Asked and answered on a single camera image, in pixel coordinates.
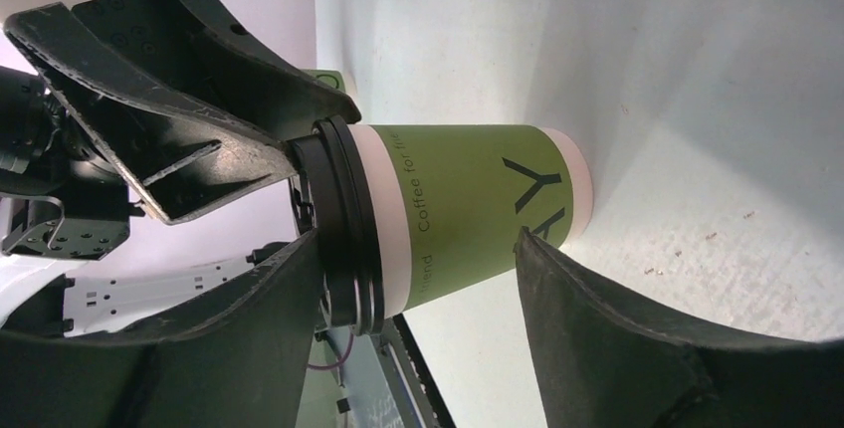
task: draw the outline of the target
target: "tabletop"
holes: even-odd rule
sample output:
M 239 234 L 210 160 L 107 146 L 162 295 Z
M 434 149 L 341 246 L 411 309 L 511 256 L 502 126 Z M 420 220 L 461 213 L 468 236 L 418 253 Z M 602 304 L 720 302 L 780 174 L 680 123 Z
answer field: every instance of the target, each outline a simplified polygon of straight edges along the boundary
M 844 0 L 316 0 L 366 122 L 530 123 L 595 186 L 562 248 L 648 297 L 844 334 Z M 543 426 L 513 272 L 407 316 L 461 427 Z

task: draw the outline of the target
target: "floor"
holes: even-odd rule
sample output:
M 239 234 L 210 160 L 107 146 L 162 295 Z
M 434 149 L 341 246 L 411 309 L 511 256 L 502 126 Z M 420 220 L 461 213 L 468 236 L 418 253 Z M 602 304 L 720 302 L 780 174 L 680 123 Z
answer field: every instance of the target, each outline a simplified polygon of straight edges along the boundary
M 369 122 L 552 126 L 596 189 L 563 250 L 664 304 L 844 335 L 844 0 L 316 0 Z M 408 320 L 461 427 L 544 426 L 508 273 Z

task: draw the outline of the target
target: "green label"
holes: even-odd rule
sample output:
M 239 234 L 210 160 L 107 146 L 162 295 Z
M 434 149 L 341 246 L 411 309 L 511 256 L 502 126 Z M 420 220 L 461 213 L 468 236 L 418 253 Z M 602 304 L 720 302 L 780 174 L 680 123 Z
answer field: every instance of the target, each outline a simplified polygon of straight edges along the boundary
M 407 309 L 513 268 L 521 227 L 554 246 L 571 228 L 565 161 L 532 126 L 374 126 L 410 229 Z
M 303 72 L 311 75 L 317 80 L 320 80 L 335 90 L 340 90 L 345 93 L 345 83 L 343 82 L 340 72 L 333 72 L 331 70 L 303 70 Z

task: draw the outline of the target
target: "black letter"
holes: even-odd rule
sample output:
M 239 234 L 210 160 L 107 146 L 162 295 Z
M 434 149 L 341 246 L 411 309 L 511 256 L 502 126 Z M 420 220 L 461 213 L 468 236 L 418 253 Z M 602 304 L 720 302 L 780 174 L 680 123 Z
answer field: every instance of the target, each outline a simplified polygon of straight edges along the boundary
M 539 227 L 533 229 L 533 233 L 539 235 L 539 232 L 542 233 L 542 239 L 547 241 L 548 240 L 548 231 L 551 230 L 551 226 L 559 222 L 560 219 L 565 217 L 565 208 L 563 207 L 560 209 L 556 214 L 549 217 L 547 221 L 539 224 Z
M 536 174 L 535 172 L 531 171 L 530 169 L 527 169 L 521 164 L 518 164 L 517 162 L 512 162 L 505 157 L 502 157 L 502 160 L 504 161 L 504 166 L 536 181 L 536 183 L 534 183 L 533 186 L 531 186 L 530 189 L 527 190 L 525 195 L 523 195 L 521 198 L 519 198 L 518 201 L 516 201 L 517 214 L 522 212 L 522 209 L 525 209 L 525 206 L 528 205 L 530 200 L 533 199 L 534 196 L 536 196 L 536 194 L 539 192 L 540 189 L 542 189 L 543 186 L 547 184 L 557 184 L 562 182 L 562 177 L 560 177 L 558 172 L 556 174 Z

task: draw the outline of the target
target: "cable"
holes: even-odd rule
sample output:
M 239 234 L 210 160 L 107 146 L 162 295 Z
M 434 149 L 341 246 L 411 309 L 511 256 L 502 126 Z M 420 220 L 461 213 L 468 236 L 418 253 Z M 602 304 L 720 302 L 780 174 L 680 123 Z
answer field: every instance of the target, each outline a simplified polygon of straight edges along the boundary
M 314 370 L 314 371 L 336 370 L 336 369 L 342 367 L 343 364 L 346 363 L 348 358 L 351 356 L 351 348 L 353 346 L 354 346 L 354 332 L 351 331 L 351 327 L 350 327 L 349 330 L 348 330 L 348 345 L 345 348 L 345 353 L 342 355 L 342 357 L 336 363 L 332 363 L 331 365 L 326 365 L 326 366 L 311 365 L 309 363 L 308 368 L 311 369 L 311 370 Z

